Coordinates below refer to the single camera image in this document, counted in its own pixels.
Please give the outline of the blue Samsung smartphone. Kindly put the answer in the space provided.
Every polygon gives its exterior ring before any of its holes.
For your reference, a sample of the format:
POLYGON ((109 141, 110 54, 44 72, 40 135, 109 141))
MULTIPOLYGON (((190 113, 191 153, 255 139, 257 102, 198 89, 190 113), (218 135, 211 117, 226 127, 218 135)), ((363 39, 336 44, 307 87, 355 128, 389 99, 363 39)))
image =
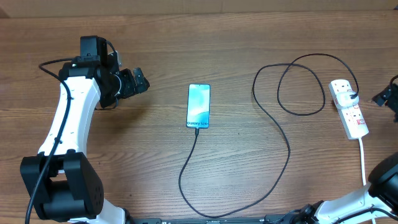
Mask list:
POLYGON ((207 129, 210 126, 209 84, 189 84, 186 127, 207 129))

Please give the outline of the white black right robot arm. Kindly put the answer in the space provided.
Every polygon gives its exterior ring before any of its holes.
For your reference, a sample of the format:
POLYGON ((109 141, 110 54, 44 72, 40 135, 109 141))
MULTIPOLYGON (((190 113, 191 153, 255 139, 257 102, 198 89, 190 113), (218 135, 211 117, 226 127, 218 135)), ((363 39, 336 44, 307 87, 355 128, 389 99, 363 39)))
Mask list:
POLYGON ((379 217, 397 219, 397 154, 380 162, 365 178, 363 137, 369 129, 359 107, 359 98, 348 80, 328 85, 347 138, 359 142, 363 187, 336 200, 307 204, 285 215, 265 217, 265 223, 361 223, 379 217))

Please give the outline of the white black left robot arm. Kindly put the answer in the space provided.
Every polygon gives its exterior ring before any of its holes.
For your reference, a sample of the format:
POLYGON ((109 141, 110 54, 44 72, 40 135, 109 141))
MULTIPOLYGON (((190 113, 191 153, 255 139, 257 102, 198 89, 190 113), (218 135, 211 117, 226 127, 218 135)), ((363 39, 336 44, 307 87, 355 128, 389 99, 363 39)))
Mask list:
POLYGON ((60 99, 50 131, 35 156, 24 157, 20 173, 30 200, 25 220, 70 223, 132 223, 133 217, 104 197, 103 183, 87 159, 95 111, 115 109, 121 99, 148 90, 140 68, 121 69, 112 43, 96 35, 80 39, 80 54, 62 60, 55 75, 60 99))

